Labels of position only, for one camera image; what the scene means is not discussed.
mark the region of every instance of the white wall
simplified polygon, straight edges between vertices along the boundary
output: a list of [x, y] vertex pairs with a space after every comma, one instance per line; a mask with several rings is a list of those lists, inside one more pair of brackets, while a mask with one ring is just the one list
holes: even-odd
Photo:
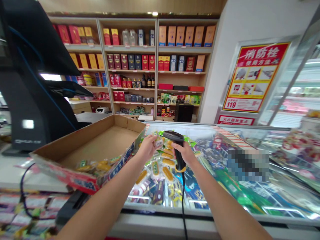
[[320, 0], [228, 0], [221, 14], [200, 112], [214, 123], [240, 41], [303, 34]]

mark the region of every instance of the cash register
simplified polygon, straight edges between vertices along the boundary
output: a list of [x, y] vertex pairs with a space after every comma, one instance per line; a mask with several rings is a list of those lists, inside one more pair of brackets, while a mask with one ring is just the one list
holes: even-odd
[[64, 97], [93, 94], [41, 73], [81, 74], [38, 1], [0, 0], [0, 91], [12, 118], [12, 146], [3, 155], [25, 156], [89, 124]]

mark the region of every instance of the hand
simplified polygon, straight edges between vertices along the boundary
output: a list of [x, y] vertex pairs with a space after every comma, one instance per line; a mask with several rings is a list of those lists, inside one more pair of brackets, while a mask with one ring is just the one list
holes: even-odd
[[147, 162], [151, 159], [153, 156], [153, 153], [155, 152], [155, 147], [153, 145], [154, 140], [157, 139], [157, 136], [148, 135], [144, 138], [144, 140], [141, 143], [141, 146], [136, 154], [136, 156], [139, 159], [143, 159], [144, 162]]
[[183, 142], [183, 147], [176, 143], [172, 143], [171, 146], [181, 152], [183, 160], [189, 167], [192, 168], [194, 164], [198, 163], [198, 160], [188, 142]]

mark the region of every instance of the fire hydrant poster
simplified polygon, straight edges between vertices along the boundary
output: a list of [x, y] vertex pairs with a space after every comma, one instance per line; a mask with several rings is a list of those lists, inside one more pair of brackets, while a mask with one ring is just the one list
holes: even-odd
[[241, 47], [222, 110], [258, 113], [289, 45]]

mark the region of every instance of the black speaker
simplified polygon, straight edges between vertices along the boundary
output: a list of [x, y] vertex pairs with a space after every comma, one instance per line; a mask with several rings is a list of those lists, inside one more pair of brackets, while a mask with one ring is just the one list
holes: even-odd
[[188, 103], [177, 103], [174, 116], [175, 122], [191, 122], [194, 106]]

